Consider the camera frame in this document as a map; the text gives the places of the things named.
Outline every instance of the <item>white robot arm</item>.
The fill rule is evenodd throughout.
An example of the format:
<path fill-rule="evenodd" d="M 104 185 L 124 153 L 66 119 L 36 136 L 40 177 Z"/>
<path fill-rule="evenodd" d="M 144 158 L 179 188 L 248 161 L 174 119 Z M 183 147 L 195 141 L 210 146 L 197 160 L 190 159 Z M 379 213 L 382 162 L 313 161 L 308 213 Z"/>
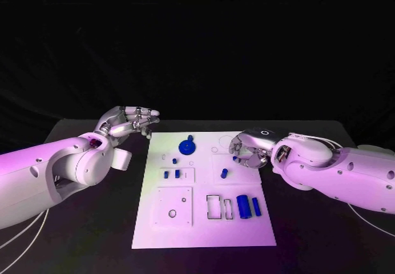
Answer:
<path fill-rule="evenodd" d="M 252 152 L 238 157 L 241 147 Z M 395 214 L 395 156 L 342 148 L 333 141 L 290 133 L 278 136 L 264 128 L 244 131 L 233 138 L 233 161 L 251 168 L 265 166 L 300 190 L 313 188 L 330 198 L 372 211 Z"/>
<path fill-rule="evenodd" d="M 131 153 L 115 146 L 134 132 L 150 139 L 157 116 L 147 108 L 114 107 L 94 132 L 0 155 L 0 229 L 99 183 L 111 167 L 127 169 Z"/>

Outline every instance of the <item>black backdrop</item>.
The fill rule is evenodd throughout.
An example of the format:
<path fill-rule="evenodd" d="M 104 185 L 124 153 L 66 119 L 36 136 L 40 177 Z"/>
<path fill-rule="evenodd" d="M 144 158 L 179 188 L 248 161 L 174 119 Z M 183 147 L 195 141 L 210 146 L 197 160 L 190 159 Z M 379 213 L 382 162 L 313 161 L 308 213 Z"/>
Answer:
<path fill-rule="evenodd" d="M 393 7 L 29 3 L 29 15 L 0 5 L 0 152 L 117 105 L 163 119 L 337 120 L 357 144 L 395 149 Z"/>

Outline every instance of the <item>robotic hand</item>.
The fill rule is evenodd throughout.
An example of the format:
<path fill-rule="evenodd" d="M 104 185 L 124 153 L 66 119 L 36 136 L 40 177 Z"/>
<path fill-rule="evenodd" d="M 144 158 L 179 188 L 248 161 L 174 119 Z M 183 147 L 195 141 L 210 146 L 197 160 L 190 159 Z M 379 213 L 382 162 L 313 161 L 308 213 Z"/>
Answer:
<path fill-rule="evenodd" d="M 143 107 L 114 107 L 94 132 L 0 155 L 0 229 L 99 183 L 111 167 L 127 170 L 131 153 L 115 146 L 134 132 L 150 139 L 157 116 Z"/>
<path fill-rule="evenodd" d="M 238 157 L 242 147 L 252 152 L 249 159 Z M 278 136 L 262 128 L 238 134 L 229 153 L 249 168 L 264 167 L 269 157 L 274 173 L 294 188 L 314 188 L 336 200 L 395 214 L 393 155 L 342 148 L 333 141 L 301 134 Z"/>

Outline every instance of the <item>dark table surface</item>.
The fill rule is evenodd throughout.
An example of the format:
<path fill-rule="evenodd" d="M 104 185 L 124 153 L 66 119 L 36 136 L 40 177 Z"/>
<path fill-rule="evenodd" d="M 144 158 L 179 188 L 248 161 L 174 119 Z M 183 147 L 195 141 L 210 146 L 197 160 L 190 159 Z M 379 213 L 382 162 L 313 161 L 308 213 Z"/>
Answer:
<path fill-rule="evenodd" d="M 95 124 L 95 120 L 59 121 L 46 142 L 92 131 Z M 163 120 L 153 131 L 242 131 L 254 126 L 355 146 L 336 121 Z M 148 140 L 133 134 L 120 148 L 133 153 L 128 170 L 111 169 L 97 186 L 49 210 L 40 236 L 6 273 L 393 273 L 395 239 L 357 218 L 343 202 L 316 190 L 293 188 L 269 166 L 259 174 L 275 247 L 131 249 Z M 0 243 L 30 221 L 0 231 Z M 0 250 L 0 270 L 29 245 L 40 223 Z"/>

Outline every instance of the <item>blue battery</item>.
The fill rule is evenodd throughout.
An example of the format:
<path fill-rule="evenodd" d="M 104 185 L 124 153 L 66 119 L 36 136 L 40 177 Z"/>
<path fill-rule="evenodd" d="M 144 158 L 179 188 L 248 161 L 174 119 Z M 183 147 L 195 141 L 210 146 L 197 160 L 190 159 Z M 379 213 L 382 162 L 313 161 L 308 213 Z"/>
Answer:
<path fill-rule="evenodd" d="M 239 214 L 242 219 L 248 219 L 252 217 L 248 196 L 241 195 L 236 197 L 236 205 L 239 207 Z"/>
<path fill-rule="evenodd" d="M 261 216 L 261 209 L 259 209 L 259 204 L 258 204 L 257 198 L 252 198 L 252 204 L 254 204 L 254 209 L 255 209 L 255 215 Z"/>
<path fill-rule="evenodd" d="M 225 179 L 228 175 L 228 169 L 222 169 L 220 178 Z"/>

